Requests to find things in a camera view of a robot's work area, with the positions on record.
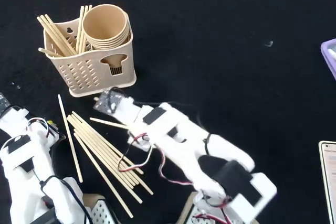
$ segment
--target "phone screen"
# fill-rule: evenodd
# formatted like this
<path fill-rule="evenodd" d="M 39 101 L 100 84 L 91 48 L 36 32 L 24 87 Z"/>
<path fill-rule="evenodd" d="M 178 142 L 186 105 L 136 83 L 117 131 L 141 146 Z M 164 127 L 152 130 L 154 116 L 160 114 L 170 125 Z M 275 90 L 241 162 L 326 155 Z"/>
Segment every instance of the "phone screen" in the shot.
<path fill-rule="evenodd" d="M 336 223 L 336 143 L 323 143 L 322 153 L 331 208 L 330 218 Z"/>

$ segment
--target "cutout hole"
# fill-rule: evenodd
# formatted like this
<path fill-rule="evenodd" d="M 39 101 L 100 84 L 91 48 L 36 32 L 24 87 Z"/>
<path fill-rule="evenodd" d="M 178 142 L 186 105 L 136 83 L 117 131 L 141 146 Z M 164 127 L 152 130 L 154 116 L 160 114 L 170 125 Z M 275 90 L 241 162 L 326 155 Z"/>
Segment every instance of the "cutout hole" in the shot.
<path fill-rule="evenodd" d="M 122 73 L 121 62 L 127 59 L 127 55 L 109 55 L 100 60 L 101 63 L 110 65 L 111 74 L 113 76 Z"/>

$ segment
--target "purple container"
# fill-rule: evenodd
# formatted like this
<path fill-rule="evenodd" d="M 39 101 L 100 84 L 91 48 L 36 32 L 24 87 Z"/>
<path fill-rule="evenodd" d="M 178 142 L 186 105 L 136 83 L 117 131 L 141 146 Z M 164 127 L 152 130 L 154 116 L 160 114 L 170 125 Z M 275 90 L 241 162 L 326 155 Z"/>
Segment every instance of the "purple container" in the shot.
<path fill-rule="evenodd" d="M 336 55 L 336 39 L 328 40 L 321 44 L 321 52 L 323 57 L 326 60 L 332 75 L 336 79 L 336 59 L 333 57 L 333 55 L 330 54 L 329 49 L 333 50 Z"/>

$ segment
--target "bamboo chopstick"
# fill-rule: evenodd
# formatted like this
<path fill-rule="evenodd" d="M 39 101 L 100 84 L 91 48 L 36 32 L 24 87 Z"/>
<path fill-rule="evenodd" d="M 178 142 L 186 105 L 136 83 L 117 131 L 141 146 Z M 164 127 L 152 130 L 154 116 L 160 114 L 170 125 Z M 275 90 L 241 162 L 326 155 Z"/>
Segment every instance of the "bamboo chopstick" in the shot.
<path fill-rule="evenodd" d="M 49 24 L 51 24 L 51 27 L 54 29 L 54 31 L 56 31 L 56 33 L 58 34 L 58 36 L 61 38 L 61 40 L 63 41 L 63 43 L 68 47 L 70 53 L 72 55 L 76 55 L 77 52 L 74 50 L 74 48 L 70 45 L 70 43 L 67 41 L 67 39 L 64 37 L 64 35 L 61 33 L 61 31 L 57 28 L 57 26 L 55 25 L 55 23 L 51 20 L 51 18 L 48 16 L 48 14 L 44 15 L 47 19 L 47 21 L 49 22 Z"/>
<path fill-rule="evenodd" d="M 83 18 L 85 17 L 86 13 L 88 13 L 88 10 L 89 10 L 89 6 L 86 5 L 84 8 Z M 79 42 L 79 49 L 78 49 L 79 54 L 83 52 L 83 44 L 85 44 L 85 34 L 82 28 L 81 33 L 80 33 L 80 42 Z"/>
<path fill-rule="evenodd" d="M 55 37 L 58 39 L 59 43 L 61 43 L 63 45 L 63 47 L 67 50 L 67 52 L 69 53 L 69 55 L 72 55 L 72 52 L 70 51 L 70 49 L 68 48 L 68 46 L 62 40 L 62 37 L 64 38 L 64 36 L 62 35 L 62 33 L 59 31 L 59 33 L 61 34 L 61 36 L 57 33 L 58 28 L 56 26 L 52 26 L 51 23 L 47 20 L 47 18 L 44 15 L 41 15 L 40 18 L 49 27 L 49 29 L 53 32 L 53 34 L 55 35 Z"/>
<path fill-rule="evenodd" d="M 48 54 L 48 55 L 53 56 L 53 57 L 63 57 L 62 55 L 59 55 L 59 54 L 57 54 L 55 52 L 49 51 L 49 50 L 41 48 L 41 47 L 39 47 L 38 50 L 40 52 L 44 52 L 45 54 Z"/>
<path fill-rule="evenodd" d="M 93 145 L 99 149 L 99 151 L 105 155 L 107 157 L 107 159 L 111 162 L 111 165 L 113 167 L 116 168 L 117 172 L 120 173 L 118 171 L 118 158 L 116 158 L 116 154 L 114 152 L 112 152 L 111 149 L 109 149 L 107 146 L 103 146 L 101 145 L 101 140 L 94 134 L 94 132 L 92 132 L 91 130 L 89 130 L 87 127 L 85 127 L 84 124 L 82 124 L 74 115 L 71 116 L 74 121 L 76 122 L 76 129 L 85 132 L 89 139 L 91 140 L 91 142 L 93 143 Z M 125 169 L 128 168 L 125 164 L 121 165 L 121 168 Z M 132 173 L 120 173 L 122 176 L 126 176 L 126 179 L 130 181 L 130 183 L 135 186 L 139 184 L 139 181 L 133 176 Z"/>
<path fill-rule="evenodd" d="M 84 14 L 84 16 L 85 15 L 87 15 L 87 13 L 89 12 L 89 11 L 91 11 L 91 9 L 92 9 L 92 5 L 89 5 L 89 8 L 88 8 L 88 11 Z M 83 45 L 82 45 L 82 50 L 81 50 L 81 52 L 85 52 L 86 51 L 86 36 L 85 36 L 85 33 L 84 33 L 84 30 L 82 29 L 82 35 L 80 36 L 80 37 L 82 37 L 82 40 L 83 40 Z"/>
<path fill-rule="evenodd" d="M 109 126 L 114 126 L 114 127 L 118 127 L 118 128 L 122 128 L 122 129 L 125 129 L 125 130 L 129 130 L 130 128 L 124 124 L 120 124 L 120 123 L 113 123 L 113 122 L 109 122 L 109 121 L 105 121 L 105 120 L 101 120 L 101 119 L 98 119 L 98 118 L 90 118 L 91 121 L 95 121 L 95 122 L 98 122 L 98 123 L 103 123 L 103 124 L 107 124 Z"/>
<path fill-rule="evenodd" d="M 78 179 L 79 179 L 79 182 L 83 183 L 83 177 L 82 177 L 82 173 L 80 172 L 75 147 L 73 145 L 73 140 L 72 140 L 72 137 L 71 137 L 71 134 L 70 134 L 69 124 L 68 124 L 67 118 L 65 116 L 64 106 L 63 106 L 63 103 L 62 103 L 62 98 L 61 98 L 60 95 L 57 95 L 57 96 L 58 96 L 59 107 L 61 108 L 61 112 L 62 112 L 62 118 L 63 118 L 63 121 L 64 121 L 65 129 L 67 131 L 72 156 L 74 158 L 73 161 L 75 162 Z"/>
<path fill-rule="evenodd" d="M 72 124 L 72 119 L 68 118 L 68 121 L 70 124 Z M 80 136 L 80 138 L 83 140 L 83 142 L 87 145 L 87 147 L 94 153 L 94 155 L 97 157 L 97 159 L 100 160 L 101 163 L 116 177 L 116 179 L 127 189 L 127 190 L 132 190 L 134 188 L 133 185 L 129 183 L 129 181 L 125 178 L 122 177 L 122 174 L 117 171 L 115 166 L 112 166 L 107 158 L 103 157 L 100 152 L 91 144 L 91 142 L 88 139 L 88 136 L 85 135 L 82 131 L 79 131 L 77 129 L 74 130 L 74 132 Z"/>
<path fill-rule="evenodd" d="M 88 141 L 90 142 L 90 145 L 92 146 L 90 149 L 94 149 L 95 151 L 97 151 L 101 159 L 104 159 L 105 162 L 109 164 L 111 168 L 117 172 L 118 176 L 120 176 L 120 178 L 122 178 L 129 185 L 129 187 L 133 188 L 133 186 L 135 186 L 135 183 L 131 180 L 131 178 L 127 174 L 120 173 L 118 171 L 117 165 L 115 164 L 115 162 L 111 160 L 111 158 L 103 151 L 102 148 L 100 148 L 94 141 L 91 140 L 90 134 L 88 134 L 88 132 L 85 131 L 85 129 L 81 126 L 81 123 L 79 123 L 77 119 L 72 115 L 69 115 L 67 119 L 72 124 L 72 126 L 75 128 L 75 132 L 76 131 L 80 132 L 81 134 L 85 136 L 85 139 L 88 139 Z"/>
<path fill-rule="evenodd" d="M 94 133 L 98 135 L 98 137 L 106 143 L 115 153 L 117 153 L 120 157 L 122 157 L 122 153 L 115 148 L 109 141 L 107 141 L 103 136 L 101 136 L 90 124 L 88 124 L 83 118 L 81 118 L 75 111 L 72 112 L 73 115 L 75 115 L 83 124 L 85 124 L 89 129 L 91 129 Z M 132 161 L 130 161 L 127 157 L 124 157 L 124 160 L 129 164 L 129 165 L 134 165 Z M 140 174 L 143 174 L 143 171 L 139 168 L 136 169 L 136 171 Z"/>
<path fill-rule="evenodd" d="M 76 40 L 76 52 L 77 53 L 79 53 L 79 42 L 80 42 L 80 35 L 81 35 L 81 31 L 82 31 L 83 16 L 84 16 L 84 6 L 81 6 L 80 7 L 80 12 L 79 12 L 77 40 Z"/>
<path fill-rule="evenodd" d="M 102 137 L 94 128 L 92 128 L 83 118 L 81 118 L 76 112 L 72 112 L 72 114 L 75 116 L 75 117 L 77 117 L 77 119 L 80 121 L 80 122 L 82 122 L 82 124 L 83 125 L 85 125 L 88 129 L 90 129 L 95 135 L 96 135 L 96 137 L 98 137 L 99 139 L 97 139 L 97 138 L 95 138 L 95 141 L 98 141 L 98 142 L 100 142 L 100 144 L 101 145 L 103 145 L 103 144 L 105 144 L 105 145 L 103 145 L 105 148 L 107 148 L 107 147 L 109 147 L 109 148 L 111 148 L 112 150 L 115 150 L 115 152 L 119 152 L 120 154 L 120 157 L 122 156 L 122 153 L 117 149 L 117 148 L 115 148 L 110 142 L 108 142 L 104 137 Z M 116 158 L 117 160 L 120 158 L 120 157 L 118 157 L 117 155 L 115 155 L 115 153 L 114 152 L 112 152 L 111 153 L 111 156 L 112 157 L 114 157 L 114 158 Z M 132 162 L 128 159 L 128 158 L 126 158 L 126 157 L 124 157 L 124 160 L 125 161 L 129 161 L 128 163 L 130 164 L 130 165 L 132 165 Z M 149 186 L 134 172 L 134 171 L 130 171 L 131 172 L 131 174 L 136 178 L 136 180 L 138 180 L 138 182 L 151 194 L 151 195 L 153 195 L 154 193 L 153 193 L 153 191 L 149 188 Z"/>
<path fill-rule="evenodd" d="M 64 56 L 70 56 L 68 49 L 63 45 L 63 43 L 58 39 L 58 37 L 54 34 L 51 28 L 40 18 L 37 17 L 37 20 L 43 26 L 46 33 L 51 37 L 51 39 L 55 42 L 59 50 L 63 53 Z"/>
<path fill-rule="evenodd" d="M 97 171 L 100 173 L 100 175 L 102 176 L 102 178 L 105 180 L 106 184 L 110 187 L 111 191 L 116 196 L 116 198 L 118 199 L 118 201 L 120 202 L 120 204 L 122 205 L 122 207 L 125 209 L 125 211 L 127 212 L 127 214 L 131 218 L 133 218 L 133 214 L 130 211 L 130 209 L 128 208 L 128 206 L 126 205 L 125 201 L 123 201 L 123 199 L 120 197 L 120 195 L 118 194 L 117 190 L 112 185 L 111 181 L 109 181 L 109 179 L 107 178 L 106 174 L 103 172 L 103 170 L 98 165 L 97 161 L 94 159 L 94 157 L 91 155 L 91 153 L 89 152 L 89 150 L 86 148 L 86 146 L 82 142 L 81 138 L 76 133 L 74 134 L 74 136 L 77 139 L 77 141 L 80 144 L 80 146 L 85 151 L 85 153 L 88 155 L 89 159 L 91 160 L 91 162 L 93 163 L 93 165 L 95 166 L 95 168 L 97 169 Z"/>
<path fill-rule="evenodd" d="M 73 124 L 73 119 L 71 117 L 68 117 L 68 120 L 71 124 Z M 140 197 L 133 192 L 132 186 L 123 181 L 120 176 L 118 176 L 117 171 L 114 170 L 107 162 L 105 159 L 101 159 L 100 155 L 94 148 L 92 148 L 92 145 L 89 141 L 89 137 L 85 136 L 81 131 L 75 130 L 75 134 L 79 135 L 80 138 L 83 140 L 83 142 L 90 148 L 90 150 L 95 154 L 95 156 L 104 164 L 104 166 L 116 177 L 116 179 L 125 187 L 125 189 L 139 202 L 140 204 L 142 203 L 142 200 Z"/>

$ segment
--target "utensil holder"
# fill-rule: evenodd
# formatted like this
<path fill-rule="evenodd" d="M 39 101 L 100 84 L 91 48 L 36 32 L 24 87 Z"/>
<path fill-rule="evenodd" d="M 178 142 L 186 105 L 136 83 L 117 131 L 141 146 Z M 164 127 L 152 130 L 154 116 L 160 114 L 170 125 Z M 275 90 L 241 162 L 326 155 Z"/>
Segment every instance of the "utensil holder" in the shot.
<path fill-rule="evenodd" d="M 136 75 L 132 47 L 133 31 L 128 16 L 127 19 L 130 27 L 128 40 L 119 47 L 106 50 L 91 50 L 91 46 L 87 42 L 86 47 L 91 51 L 78 55 L 51 57 L 46 54 L 64 79 L 73 97 L 84 97 L 100 93 L 104 89 L 112 87 L 124 88 L 135 83 Z M 76 45 L 78 22 L 79 18 L 64 23 L 55 23 L 72 47 Z M 43 31 L 43 36 L 45 48 L 61 54 L 60 49 L 53 43 L 45 30 Z M 113 55 L 121 60 L 120 66 L 111 66 L 107 63 L 115 62 Z"/>

